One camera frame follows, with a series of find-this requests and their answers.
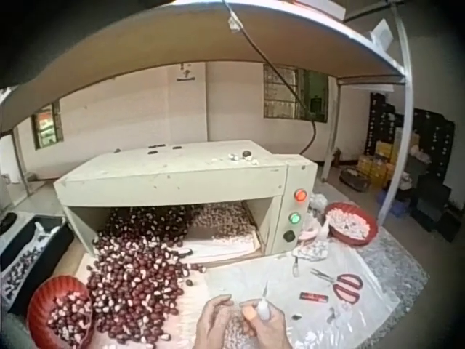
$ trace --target red bowl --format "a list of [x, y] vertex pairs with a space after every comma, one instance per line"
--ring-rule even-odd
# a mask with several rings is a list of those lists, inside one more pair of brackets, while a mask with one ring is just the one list
[[364, 240], [360, 240], [357, 238], [350, 238], [349, 236], [344, 235], [335, 229], [335, 227], [332, 225], [329, 225], [329, 231], [335, 238], [350, 246], [364, 246], [369, 244], [371, 240], [375, 238], [376, 234], [378, 233], [378, 223], [371, 215], [363, 211], [360, 207], [345, 202], [334, 202], [326, 207], [325, 214], [328, 214], [328, 212], [333, 209], [340, 209], [346, 213], [356, 214], [357, 216], [363, 218], [370, 226], [370, 231], [368, 232], [367, 237]]
[[[58, 276], [45, 281], [33, 294], [28, 306], [28, 323], [29, 332], [32, 339], [41, 349], [63, 349], [69, 348], [53, 331], [47, 326], [49, 314], [54, 307], [53, 299], [63, 297], [68, 292], [79, 292], [90, 297], [86, 285], [73, 276]], [[91, 318], [91, 324], [87, 329], [79, 349], [89, 346], [94, 334], [94, 327]]]

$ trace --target plastic bag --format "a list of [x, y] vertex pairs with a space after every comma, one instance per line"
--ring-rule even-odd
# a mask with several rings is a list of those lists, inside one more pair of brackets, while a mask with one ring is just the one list
[[308, 241], [316, 237], [321, 229], [321, 224], [314, 216], [313, 212], [308, 212], [302, 225], [302, 231], [299, 236], [299, 241]]
[[328, 199], [323, 194], [311, 193], [309, 206], [317, 213], [322, 214], [328, 206]]
[[[389, 318], [399, 300], [391, 289], [381, 288], [354, 249], [330, 241], [329, 251], [326, 260], [299, 263], [299, 278], [292, 274], [294, 258], [289, 254], [212, 268], [205, 274], [209, 297], [230, 293], [235, 301], [243, 302], [261, 297], [268, 283], [267, 299], [285, 313], [293, 348], [356, 348]], [[343, 273], [361, 277], [360, 301], [349, 305], [339, 300], [332, 285], [313, 276], [311, 268], [331, 277]], [[302, 300], [301, 292], [324, 294], [328, 302]], [[294, 320], [297, 313], [302, 317]]]
[[301, 241], [296, 248], [292, 251], [294, 257], [316, 262], [328, 258], [329, 253], [329, 225], [328, 221], [325, 222], [323, 227], [320, 225], [316, 218], [313, 218], [313, 226], [318, 226], [315, 232], [315, 240]]

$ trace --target red scissors handle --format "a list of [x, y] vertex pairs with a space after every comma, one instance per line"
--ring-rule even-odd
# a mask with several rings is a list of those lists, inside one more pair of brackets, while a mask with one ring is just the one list
[[358, 275], [341, 274], [336, 280], [337, 282], [333, 285], [333, 290], [340, 300], [350, 304], [355, 304], [360, 300], [360, 293], [358, 291], [363, 288], [363, 281]]
[[345, 302], [348, 302], [350, 304], [355, 304], [360, 300], [360, 295], [355, 292], [355, 291], [350, 291], [349, 289], [346, 289], [345, 287], [342, 287], [339, 284], [334, 284], [333, 285], [333, 290], [336, 296]]
[[341, 284], [345, 284], [359, 291], [363, 288], [362, 279], [355, 274], [341, 274], [337, 277], [336, 280]]

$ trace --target green indicator light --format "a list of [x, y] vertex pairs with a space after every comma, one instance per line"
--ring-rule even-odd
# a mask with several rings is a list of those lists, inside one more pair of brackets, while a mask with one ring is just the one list
[[300, 222], [300, 214], [298, 213], [293, 213], [289, 216], [289, 222], [291, 222], [292, 224], [297, 224], [298, 222]]

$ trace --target metal pole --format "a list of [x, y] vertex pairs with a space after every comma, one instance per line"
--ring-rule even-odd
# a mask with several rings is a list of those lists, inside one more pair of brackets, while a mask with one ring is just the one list
[[325, 164], [323, 165], [323, 172], [321, 173], [321, 181], [326, 182], [333, 162], [334, 146], [336, 144], [337, 127], [339, 125], [339, 114], [341, 110], [341, 85], [337, 81], [336, 96], [334, 96], [334, 109], [333, 117], [331, 118], [331, 130], [329, 133], [328, 149], [326, 149]]
[[366, 7], [363, 7], [362, 9], [358, 9], [357, 11], [346, 14], [346, 17], [344, 18], [342, 22], [345, 24], [353, 20], [357, 20], [361, 17], [372, 15], [380, 11], [384, 11], [385, 9], [389, 9], [391, 4], [404, 5], [404, 3], [405, 1], [403, 0], [381, 0], [380, 2], [377, 2], [372, 5], [368, 5]]
[[412, 62], [410, 56], [410, 48], [408, 46], [407, 32], [405, 26], [397, 12], [397, 7], [392, 5], [392, 14], [394, 15], [397, 31], [399, 32], [400, 50], [405, 74], [405, 109], [404, 109], [404, 125], [402, 130], [402, 138], [400, 141], [399, 156], [392, 176], [391, 185], [387, 191], [384, 203], [381, 206], [378, 214], [378, 224], [383, 225], [384, 221], [391, 209], [395, 194], [399, 188], [400, 178], [402, 177], [405, 163], [407, 161], [408, 151], [410, 147], [410, 138], [413, 125], [413, 79], [412, 79]]
[[21, 182], [23, 182], [24, 189], [26, 190], [26, 195], [29, 197], [29, 196], [31, 196], [31, 191], [29, 190], [29, 185], [28, 185], [28, 182], [27, 182], [26, 177], [24, 175], [23, 166], [21, 164], [20, 154], [19, 154], [19, 151], [17, 149], [17, 144], [18, 144], [17, 141], [18, 140], [16, 139], [15, 130], [16, 130], [16, 127], [12, 131], [12, 141], [13, 141], [13, 149], [15, 149], [16, 164], [17, 164], [17, 168], [20, 170], [20, 178], [21, 178]]

